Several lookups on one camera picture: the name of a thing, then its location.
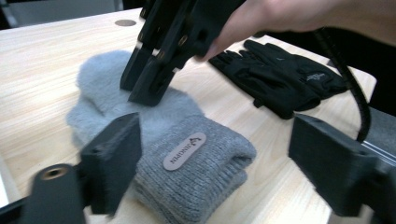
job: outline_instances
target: knitted cuff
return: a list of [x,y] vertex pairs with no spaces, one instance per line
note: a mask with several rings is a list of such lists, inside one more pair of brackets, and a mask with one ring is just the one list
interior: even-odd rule
[[137,199],[166,223],[205,223],[247,175],[256,151],[239,133],[191,116],[148,147],[137,164]]

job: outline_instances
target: gray mitten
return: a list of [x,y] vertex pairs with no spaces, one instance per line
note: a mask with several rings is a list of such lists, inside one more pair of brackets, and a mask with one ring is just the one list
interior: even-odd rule
[[143,156],[132,189],[166,223],[205,223],[240,185],[256,156],[239,133],[205,118],[185,93],[169,88],[155,107],[128,102],[120,90],[130,53],[93,57],[78,74],[81,95],[67,123],[88,144],[111,120],[138,112]]

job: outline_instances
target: black bracket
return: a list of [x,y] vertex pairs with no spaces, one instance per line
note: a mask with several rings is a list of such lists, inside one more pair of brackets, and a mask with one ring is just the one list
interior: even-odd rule
[[145,24],[120,87],[129,101],[157,105],[177,69],[194,55],[205,56],[213,40],[243,0],[148,0]]
[[381,223],[396,223],[395,163],[306,115],[295,118],[289,156],[336,215],[357,217],[367,204]]
[[28,197],[0,209],[1,223],[86,223],[83,209],[115,216],[142,155],[136,113],[113,120],[79,153],[35,176]]

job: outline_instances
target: black cable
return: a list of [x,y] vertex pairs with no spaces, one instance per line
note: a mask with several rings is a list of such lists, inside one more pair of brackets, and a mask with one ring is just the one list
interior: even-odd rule
[[344,78],[346,86],[350,89],[355,98],[356,104],[358,105],[359,111],[361,113],[361,129],[357,137],[357,141],[362,143],[367,137],[371,125],[371,115],[370,107],[364,96],[361,86],[358,81],[354,78],[353,74],[350,72],[349,68],[340,51],[337,49],[335,44],[332,42],[330,35],[327,33],[325,28],[318,29],[313,32],[319,44],[323,50],[328,54],[330,60],[334,64],[335,68]]

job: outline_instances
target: human hand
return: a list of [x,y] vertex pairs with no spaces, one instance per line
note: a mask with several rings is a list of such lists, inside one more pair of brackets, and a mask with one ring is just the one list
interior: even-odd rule
[[309,31],[327,23],[342,0],[247,0],[228,19],[210,47],[206,61],[259,31]]

